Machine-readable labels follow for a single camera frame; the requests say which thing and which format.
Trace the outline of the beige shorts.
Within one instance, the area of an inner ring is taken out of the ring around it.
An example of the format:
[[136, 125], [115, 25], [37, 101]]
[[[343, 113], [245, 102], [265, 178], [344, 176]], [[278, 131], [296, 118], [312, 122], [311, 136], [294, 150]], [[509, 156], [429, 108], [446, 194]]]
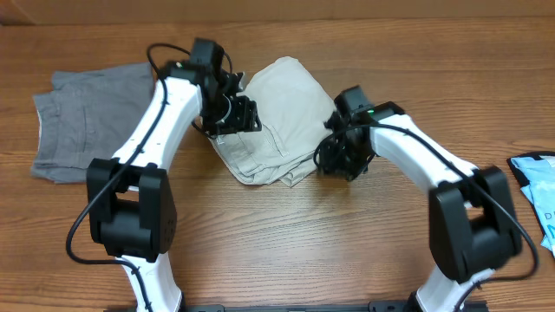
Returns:
[[257, 103], [262, 130], [211, 141], [231, 174], [245, 185], [280, 180], [292, 187], [315, 171], [314, 151], [330, 134], [323, 123], [335, 105], [301, 62], [277, 59], [252, 77], [243, 95]]

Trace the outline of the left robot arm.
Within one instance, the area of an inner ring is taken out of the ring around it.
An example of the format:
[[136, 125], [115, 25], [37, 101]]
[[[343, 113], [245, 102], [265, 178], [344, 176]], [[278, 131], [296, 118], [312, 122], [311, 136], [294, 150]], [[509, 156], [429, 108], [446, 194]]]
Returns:
[[89, 220], [92, 240], [108, 254], [98, 263], [124, 268], [137, 311], [186, 308], [169, 259], [177, 210], [168, 172], [187, 129], [195, 127], [212, 140], [262, 129], [256, 102], [243, 94], [243, 74], [222, 67], [231, 60], [223, 47], [197, 38], [186, 55], [153, 67], [153, 98], [138, 126], [110, 159], [91, 161], [88, 205], [66, 239], [68, 255], [79, 262], [73, 236]]

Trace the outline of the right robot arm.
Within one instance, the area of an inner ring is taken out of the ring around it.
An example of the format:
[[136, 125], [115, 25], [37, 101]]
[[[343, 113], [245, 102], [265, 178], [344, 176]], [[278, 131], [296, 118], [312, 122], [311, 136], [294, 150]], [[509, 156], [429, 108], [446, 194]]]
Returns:
[[473, 287], [522, 251], [506, 175], [479, 169], [424, 134], [389, 101], [372, 105], [358, 86], [343, 90], [325, 121], [331, 135], [314, 154], [317, 170], [351, 181], [375, 157], [395, 164], [428, 197], [429, 249], [435, 267], [408, 299], [374, 301], [371, 311], [486, 311]]

